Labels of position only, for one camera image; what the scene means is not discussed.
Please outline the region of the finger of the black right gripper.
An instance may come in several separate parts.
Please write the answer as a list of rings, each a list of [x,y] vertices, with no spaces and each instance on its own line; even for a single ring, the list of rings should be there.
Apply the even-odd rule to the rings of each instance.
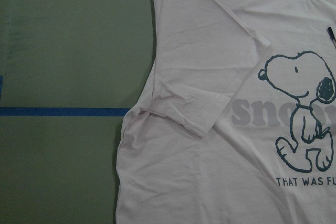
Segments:
[[[332,41],[334,47],[336,48],[336,38],[335,38],[335,35],[334,35],[334,33],[333,33],[333,29],[332,29],[332,27],[329,26],[329,27],[327,28],[327,31],[328,31],[330,40]]]

